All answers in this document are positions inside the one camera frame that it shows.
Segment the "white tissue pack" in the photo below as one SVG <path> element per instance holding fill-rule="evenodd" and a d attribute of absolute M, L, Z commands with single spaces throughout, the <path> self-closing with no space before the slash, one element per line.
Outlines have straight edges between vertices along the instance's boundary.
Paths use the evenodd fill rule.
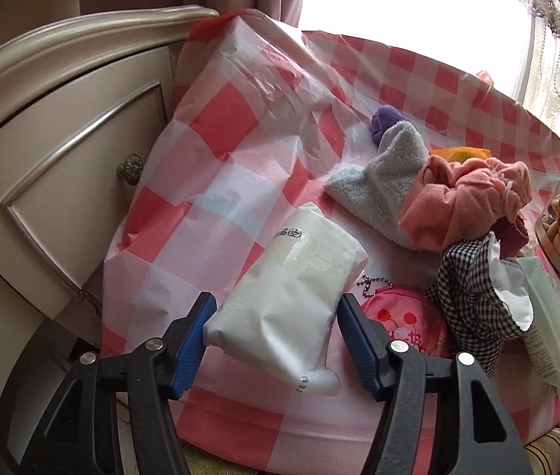
<path fill-rule="evenodd" d="M 298 207 L 204 326 L 206 345 L 304 395 L 335 396 L 326 358 L 337 305 L 368 264 L 316 204 Z"/>

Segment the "pink cartoon mini backpack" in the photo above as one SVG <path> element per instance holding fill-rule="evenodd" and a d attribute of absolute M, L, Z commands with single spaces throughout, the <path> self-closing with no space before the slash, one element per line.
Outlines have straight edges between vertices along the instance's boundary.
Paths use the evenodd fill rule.
<path fill-rule="evenodd" d="M 423 294 L 382 277 L 362 275 L 355 284 L 362 289 L 364 314 L 380 323 L 391 339 L 406 341 L 428 356 L 449 357 L 446 321 Z"/>

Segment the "black white houndstooth hat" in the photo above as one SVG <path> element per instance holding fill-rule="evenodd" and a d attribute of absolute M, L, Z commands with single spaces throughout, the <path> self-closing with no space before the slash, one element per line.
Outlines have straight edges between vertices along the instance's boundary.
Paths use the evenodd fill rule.
<path fill-rule="evenodd" d="M 456 351 L 471 354 L 488 375 L 503 345 L 533 323 L 524 272 L 514 260 L 502 260 L 494 233 L 446 249 L 426 296 L 442 312 Z"/>

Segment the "salmon pink cloth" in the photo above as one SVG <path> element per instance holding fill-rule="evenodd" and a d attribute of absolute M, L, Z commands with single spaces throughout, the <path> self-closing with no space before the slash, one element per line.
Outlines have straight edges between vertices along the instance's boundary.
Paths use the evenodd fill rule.
<path fill-rule="evenodd" d="M 459 163 L 431 156 L 410 186 L 398 225 L 419 249 L 442 252 L 485 236 L 501 219 L 514 223 L 530 202 L 530 174 L 522 161 Z"/>

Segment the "red white checkered tablecloth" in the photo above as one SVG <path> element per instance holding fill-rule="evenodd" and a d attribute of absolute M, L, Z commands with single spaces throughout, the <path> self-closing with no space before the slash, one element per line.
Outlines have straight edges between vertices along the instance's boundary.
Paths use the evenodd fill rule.
<path fill-rule="evenodd" d="M 482 147 L 525 163 L 527 221 L 560 179 L 560 138 L 476 76 L 401 48 L 301 32 L 256 11 L 193 28 L 173 100 L 173 119 L 106 255 L 106 355 L 158 337 L 200 292 L 223 300 L 307 201 L 363 245 L 368 275 L 430 286 L 436 254 L 394 245 L 324 192 L 339 166 L 375 156 L 369 124 L 382 104 L 409 116 L 430 146 Z M 271 473 L 356 474 L 381 407 L 360 386 L 339 333 L 327 363 L 339 375 L 338 395 L 303 395 L 209 348 L 194 386 L 171 405 L 177 432 Z"/>

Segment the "pale green wipes pack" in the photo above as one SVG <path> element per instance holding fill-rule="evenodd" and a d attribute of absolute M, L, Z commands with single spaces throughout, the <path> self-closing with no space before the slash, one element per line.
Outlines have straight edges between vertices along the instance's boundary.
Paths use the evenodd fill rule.
<path fill-rule="evenodd" d="M 560 401 L 560 296 L 538 257 L 517 257 L 507 264 L 520 271 L 532 307 L 523 341 L 533 372 L 556 389 Z"/>

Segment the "magenta knit sock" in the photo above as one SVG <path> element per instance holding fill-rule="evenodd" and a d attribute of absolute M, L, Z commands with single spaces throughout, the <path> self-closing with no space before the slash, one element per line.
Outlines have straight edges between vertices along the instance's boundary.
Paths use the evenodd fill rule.
<path fill-rule="evenodd" d="M 510 222 L 507 217 L 498 219 L 491 231 L 500 243 L 501 258 L 517 255 L 529 241 L 528 230 L 521 215 L 517 215 L 514 222 Z"/>

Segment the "cream wooden cabinet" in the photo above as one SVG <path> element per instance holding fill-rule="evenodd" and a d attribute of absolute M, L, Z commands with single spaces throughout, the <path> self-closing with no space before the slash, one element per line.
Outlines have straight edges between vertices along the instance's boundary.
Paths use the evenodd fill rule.
<path fill-rule="evenodd" d="M 201 6 L 63 19 L 0 46 L 0 404 L 45 328 L 99 344 L 102 265 Z M 0 417 L 0 435 L 8 429 Z"/>

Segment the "purple knit hat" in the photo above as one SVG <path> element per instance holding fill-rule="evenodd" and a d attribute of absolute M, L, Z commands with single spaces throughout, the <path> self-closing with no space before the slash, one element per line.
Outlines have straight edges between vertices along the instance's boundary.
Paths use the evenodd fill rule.
<path fill-rule="evenodd" d="M 371 118 L 370 134 L 372 142 L 380 149 L 390 146 L 400 132 L 399 122 L 408 118 L 390 104 L 380 106 Z"/>

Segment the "orange mesh pouch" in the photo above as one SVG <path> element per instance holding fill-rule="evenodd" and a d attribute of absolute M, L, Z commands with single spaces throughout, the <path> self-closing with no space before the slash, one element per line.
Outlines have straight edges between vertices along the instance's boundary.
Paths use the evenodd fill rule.
<path fill-rule="evenodd" d="M 431 156 L 439 157 L 448 162 L 464 163 L 469 159 L 487 160 L 493 155 L 491 151 L 484 148 L 476 148 L 469 146 L 457 146 L 448 148 L 435 148 L 428 151 Z"/>

